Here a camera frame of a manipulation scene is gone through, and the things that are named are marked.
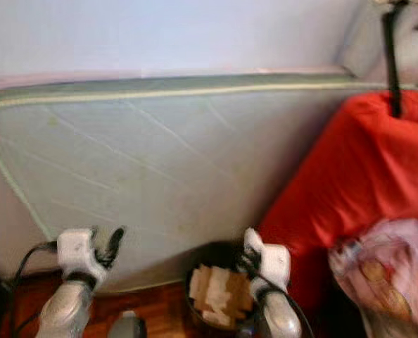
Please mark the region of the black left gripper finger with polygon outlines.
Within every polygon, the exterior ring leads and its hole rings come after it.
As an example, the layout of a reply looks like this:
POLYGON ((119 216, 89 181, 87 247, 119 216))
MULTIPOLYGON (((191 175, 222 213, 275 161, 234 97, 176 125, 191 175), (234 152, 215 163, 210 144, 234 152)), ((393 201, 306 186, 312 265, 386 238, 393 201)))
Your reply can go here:
POLYGON ((112 268, 121 248, 121 241, 125 235, 125 229, 119 227, 111 235, 106 247, 102 251, 102 265, 105 268, 112 268))

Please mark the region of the black waste bin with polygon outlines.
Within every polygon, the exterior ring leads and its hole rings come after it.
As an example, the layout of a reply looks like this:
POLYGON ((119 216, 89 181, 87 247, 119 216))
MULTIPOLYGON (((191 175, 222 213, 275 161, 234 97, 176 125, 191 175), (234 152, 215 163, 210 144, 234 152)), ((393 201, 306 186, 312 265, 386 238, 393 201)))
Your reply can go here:
POLYGON ((232 242, 211 242, 195 250, 193 263, 184 278, 184 302, 189 309, 189 321, 202 338, 255 338, 258 306, 250 294, 248 275, 239 273, 236 268, 242 252, 243 246, 232 242), (234 289, 234 299, 239 303, 235 306, 231 326, 219 326, 206 321, 202 309, 197 306, 195 295, 199 283, 194 282, 194 275, 203 266, 231 271, 234 280, 229 281, 228 286, 234 289))

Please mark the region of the beige paper waste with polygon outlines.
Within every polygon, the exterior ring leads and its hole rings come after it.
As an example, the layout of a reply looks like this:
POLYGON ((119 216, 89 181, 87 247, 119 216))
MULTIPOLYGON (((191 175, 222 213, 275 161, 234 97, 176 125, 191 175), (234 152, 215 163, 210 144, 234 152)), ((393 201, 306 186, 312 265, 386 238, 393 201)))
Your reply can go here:
POLYGON ((192 270, 189 300, 197 318, 220 330, 235 330, 253 308, 247 274, 219 266, 200 264, 192 270))

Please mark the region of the grey robot leg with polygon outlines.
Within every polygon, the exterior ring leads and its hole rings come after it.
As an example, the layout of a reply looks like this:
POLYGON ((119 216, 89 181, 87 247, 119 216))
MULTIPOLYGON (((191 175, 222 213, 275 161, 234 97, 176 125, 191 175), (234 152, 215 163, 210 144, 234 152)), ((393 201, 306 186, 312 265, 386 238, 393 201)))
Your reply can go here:
POLYGON ((110 326, 107 338, 147 338, 146 322, 135 311, 122 312, 110 326))

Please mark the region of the large red fabric cushion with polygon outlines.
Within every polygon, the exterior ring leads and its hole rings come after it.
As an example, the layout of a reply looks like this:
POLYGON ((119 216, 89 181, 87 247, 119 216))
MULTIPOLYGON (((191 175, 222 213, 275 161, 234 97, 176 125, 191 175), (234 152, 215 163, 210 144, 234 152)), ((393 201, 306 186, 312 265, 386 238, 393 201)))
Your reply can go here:
POLYGON ((418 219, 418 101, 409 117, 385 110, 373 93, 344 101, 258 226, 289 249, 289 295, 306 315, 334 287, 332 246, 385 219, 418 219))

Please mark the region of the pink cartoon print blanket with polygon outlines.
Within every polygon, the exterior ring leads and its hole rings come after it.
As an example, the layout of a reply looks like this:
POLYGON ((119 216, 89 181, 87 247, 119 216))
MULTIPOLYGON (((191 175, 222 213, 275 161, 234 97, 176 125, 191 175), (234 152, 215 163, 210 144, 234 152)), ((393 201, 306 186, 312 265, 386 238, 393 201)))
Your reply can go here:
POLYGON ((328 252, 367 338, 418 338, 418 219, 382 221, 328 252))

